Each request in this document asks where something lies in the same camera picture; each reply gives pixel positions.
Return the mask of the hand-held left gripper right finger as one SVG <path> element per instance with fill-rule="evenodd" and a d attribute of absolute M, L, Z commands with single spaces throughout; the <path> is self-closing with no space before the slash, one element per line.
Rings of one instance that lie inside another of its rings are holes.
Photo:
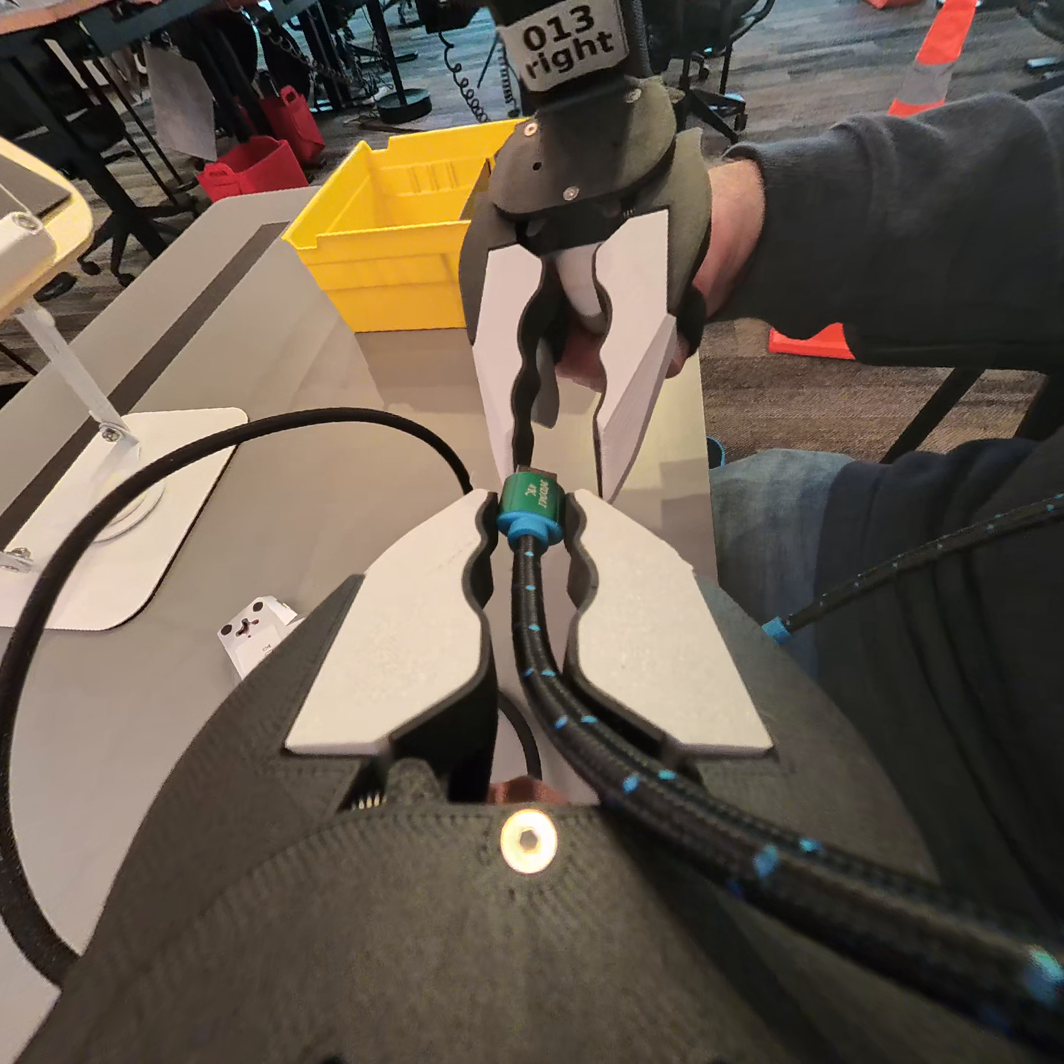
<path fill-rule="evenodd" d="M 773 740 L 696 571 L 589 489 L 566 500 L 566 677 L 663 760 L 763 757 Z"/>

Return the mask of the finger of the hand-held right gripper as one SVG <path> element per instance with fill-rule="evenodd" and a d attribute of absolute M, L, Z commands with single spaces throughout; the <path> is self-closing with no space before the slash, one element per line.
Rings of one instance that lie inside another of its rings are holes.
<path fill-rule="evenodd" d="M 598 491 L 613 502 L 642 448 L 678 341 L 669 307 L 667 209 L 638 215 L 595 253 L 595 283 L 605 300 L 600 347 L 604 392 L 595 412 Z"/>
<path fill-rule="evenodd" d="M 557 424 L 560 390 L 548 332 L 558 309 L 560 289 L 537 255 L 521 244 L 488 253 L 472 356 L 501 480 L 531 464 L 535 426 Z"/>

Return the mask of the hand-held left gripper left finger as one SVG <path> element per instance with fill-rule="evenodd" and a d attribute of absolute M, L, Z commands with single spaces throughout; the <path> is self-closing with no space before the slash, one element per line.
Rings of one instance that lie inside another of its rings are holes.
<path fill-rule="evenodd" d="M 499 497 L 463 495 L 369 567 L 286 737 L 293 755 L 419 759 L 483 802 L 499 731 L 486 618 Z"/>

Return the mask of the yellow plastic bin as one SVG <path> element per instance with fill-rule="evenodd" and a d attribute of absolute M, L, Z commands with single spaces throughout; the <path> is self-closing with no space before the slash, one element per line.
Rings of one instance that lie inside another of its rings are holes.
<path fill-rule="evenodd" d="M 495 157 L 522 119 L 360 141 L 286 229 L 356 332 L 463 329 L 459 255 Z"/>

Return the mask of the braided HDMI cable green plugs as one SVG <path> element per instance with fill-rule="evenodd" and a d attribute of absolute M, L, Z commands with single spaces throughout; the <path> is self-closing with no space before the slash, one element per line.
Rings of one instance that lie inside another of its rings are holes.
<path fill-rule="evenodd" d="M 605 806 L 806 937 L 990 1030 L 1062 1058 L 1062 952 L 1017 923 L 712 798 L 633 748 L 578 695 L 548 639 L 542 554 L 564 538 L 551 475 L 512 473 L 497 526 L 513 551 L 512 628 L 524 694 Z"/>

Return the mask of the person's right forearm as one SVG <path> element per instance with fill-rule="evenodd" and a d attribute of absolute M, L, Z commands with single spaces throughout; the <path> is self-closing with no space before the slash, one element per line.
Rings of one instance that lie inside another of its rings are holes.
<path fill-rule="evenodd" d="M 871 365 L 1062 370 L 1062 88 L 745 143 L 763 226 L 719 316 Z"/>

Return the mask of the person's right hand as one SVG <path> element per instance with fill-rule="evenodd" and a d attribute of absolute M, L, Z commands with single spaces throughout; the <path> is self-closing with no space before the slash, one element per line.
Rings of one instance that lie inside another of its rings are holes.
<path fill-rule="evenodd" d="M 734 294 L 764 226 L 764 182 L 754 159 L 732 159 L 708 170 L 712 218 L 708 247 L 694 274 L 710 320 Z"/>

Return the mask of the person's legs blue jeans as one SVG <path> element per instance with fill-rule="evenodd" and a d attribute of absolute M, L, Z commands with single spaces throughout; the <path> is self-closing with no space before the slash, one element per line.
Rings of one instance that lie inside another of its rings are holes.
<path fill-rule="evenodd" d="M 851 459 L 772 448 L 712 470 L 717 582 L 759 625 L 815 598 L 831 486 Z"/>

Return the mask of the black pole stand round base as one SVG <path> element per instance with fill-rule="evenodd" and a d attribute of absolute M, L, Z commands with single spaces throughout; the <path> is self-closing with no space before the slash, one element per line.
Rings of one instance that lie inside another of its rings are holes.
<path fill-rule="evenodd" d="M 392 88 L 385 90 L 376 101 L 378 115 L 381 121 L 400 126 L 414 123 L 432 112 L 432 97 L 425 88 L 407 88 L 398 68 L 398 58 L 394 54 L 390 31 L 385 22 L 381 2 L 365 3 L 369 20 L 374 27 L 374 36 L 380 45 L 380 54 L 385 59 L 387 72 L 392 78 Z"/>

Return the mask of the person's black office chair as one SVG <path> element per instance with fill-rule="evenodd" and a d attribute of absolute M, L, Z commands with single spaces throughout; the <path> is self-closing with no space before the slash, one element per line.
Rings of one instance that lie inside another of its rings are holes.
<path fill-rule="evenodd" d="M 929 439 L 929 435 L 943 423 L 947 414 L 974 388 L 983 376 L 983 370 L 954 368 L 929 401 L 920 408 L 914 419 L 887 448 L 880 459 L 882 464 L 893 464 L 900 457 L 909 455 Z M 1062 428 L 1062 370 L 1044 374 L 1025 417 L 1021 419 L 1014 437 L 1028 441 L 1044 441 Z"/>

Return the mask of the striped orange traffic cone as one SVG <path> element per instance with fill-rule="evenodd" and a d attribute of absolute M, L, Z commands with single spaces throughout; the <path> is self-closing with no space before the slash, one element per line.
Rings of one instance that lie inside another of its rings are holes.
<path fill-rule="evenodd" d="M 887 114 L 913 117 L 940 108 L 976 18 L 978 2 L 943 2 Z"/>

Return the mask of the grey hanging paper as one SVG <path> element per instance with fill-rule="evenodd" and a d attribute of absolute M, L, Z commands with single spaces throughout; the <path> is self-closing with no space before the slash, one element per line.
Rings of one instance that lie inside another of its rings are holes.
<path fill-rule="evenodd" d="M 203 162 L 215 162 L 213 97 L 201 68 L 174 49 L 143 47 L 159 143 Z"/>

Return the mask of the wood-rimmed black board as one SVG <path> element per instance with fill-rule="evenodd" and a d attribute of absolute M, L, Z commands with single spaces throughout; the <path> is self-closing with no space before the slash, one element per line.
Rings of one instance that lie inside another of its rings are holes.
<path fill-rule="evenodd" d="M 69 179 L 2 139 L 2 320 L 51 320 L 38 291 L 83 251 L 92 211 Z"/>

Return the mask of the long wooden desk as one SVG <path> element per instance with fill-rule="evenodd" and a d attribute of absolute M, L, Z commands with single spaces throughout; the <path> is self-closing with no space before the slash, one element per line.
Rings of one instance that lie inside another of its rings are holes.
<path fill-rule="evenodd" d="M 38 161 L 85 180 L 127 235 L 156 260 L 166 251 L 165 229 L 114 179 L 101 148 L 89 144 L 27 61 L 44 52 L 49 40 L 76 59 L 100 59 L 157 32 L 188 38 L 210 50 L 219 34 L 199 23 L 213 11 L 248 11 L 286 23 L 311 7 L 313 2 L 2 2 L 2 105 L 13 106 L 15 119 L 31 124 L 27 135 L 11 141 L 27 152 L 38 146 L 35 135 L 42 132 L 45 155 Z"/>

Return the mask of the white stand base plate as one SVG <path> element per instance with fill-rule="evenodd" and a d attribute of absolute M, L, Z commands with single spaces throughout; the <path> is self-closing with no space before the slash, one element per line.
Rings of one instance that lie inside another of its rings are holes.
<path fill-rule="evenodd" d="M 248 423 L 204 399 L 145 403 L 188 343 L 166 339 L 161 276 L 143 276 L 73 341 L 29 291 L 15 321 L 45 354 L 44 374 L 2 408 L 2 627 L 11 628 L 60 542 L 109 491 L 170 451 Z M 60 592 L 47 627 L 110 630 L 152 600 L 206 506 L 232 450 L 147 488 L 100 531 Z"/>

